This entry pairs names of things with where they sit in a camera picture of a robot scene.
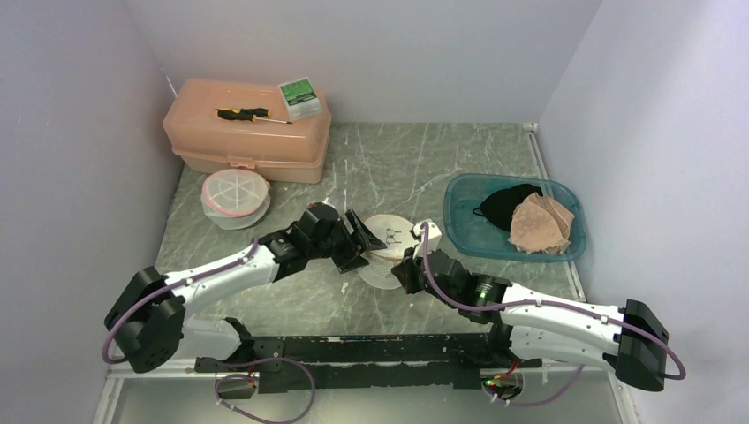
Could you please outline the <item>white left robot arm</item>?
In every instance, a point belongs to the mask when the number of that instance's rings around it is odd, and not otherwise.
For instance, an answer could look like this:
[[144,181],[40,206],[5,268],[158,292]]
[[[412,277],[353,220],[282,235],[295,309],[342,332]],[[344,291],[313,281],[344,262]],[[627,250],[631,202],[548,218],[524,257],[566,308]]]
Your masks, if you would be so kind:
[[230,370],[247,368],[251,336],[237,320],[201,322],[195,315],[243,290],[299,273],[313,260],[330,259],[341,274],[365,267],[363,254],[386,248],[351,209],[340,214],[324,202],[307,206],[282,230],[252,239],[250,246],[206,265],[160,273],[135,273],[104,318],[108,333],[102,360],[128,363],[137,373],[159,368],[186,347],[211,348]]

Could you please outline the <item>beige mesh laundry bag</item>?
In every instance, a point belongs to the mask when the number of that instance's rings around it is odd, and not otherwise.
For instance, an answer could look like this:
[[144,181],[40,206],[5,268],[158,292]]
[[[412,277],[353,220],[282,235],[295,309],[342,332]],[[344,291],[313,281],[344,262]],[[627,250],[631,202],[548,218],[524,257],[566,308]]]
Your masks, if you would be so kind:
[[376,289],[401,289],[401,283],[391,273],[391,269],[403,260],[407,248],[417,246],[418,241],[411,234],[414,224],[402,216],[380,214],[370,216],[364,221],[364,225],[385,247],[363,254],[368,265],[358,269],[359,276]]

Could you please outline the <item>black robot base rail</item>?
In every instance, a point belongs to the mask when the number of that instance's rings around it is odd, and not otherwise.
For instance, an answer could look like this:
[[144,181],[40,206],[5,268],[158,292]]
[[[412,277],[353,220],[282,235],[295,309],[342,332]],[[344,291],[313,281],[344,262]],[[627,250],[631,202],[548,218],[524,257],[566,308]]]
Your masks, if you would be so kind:
[[450,386],[476,390],[491,372],[541,367],[488,333],[256,337],[227,360],[196,359],[198,373],[252,371],[261,394],[290,390]]

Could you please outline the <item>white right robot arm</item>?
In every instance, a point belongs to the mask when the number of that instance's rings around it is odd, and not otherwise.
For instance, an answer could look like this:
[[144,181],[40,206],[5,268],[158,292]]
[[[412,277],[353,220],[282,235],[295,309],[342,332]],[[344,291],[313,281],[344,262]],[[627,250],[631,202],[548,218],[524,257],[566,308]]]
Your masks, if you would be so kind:
[[612,372],[633,388],[660,392],[667,373],[669,332],[644,302],[622,307],[579,303],[531,290],[498,276],[473,273],[436,250],[414,249],[391,270],[405,293],[427,292],[467,320],[489,324],[492,363],[556,360]]

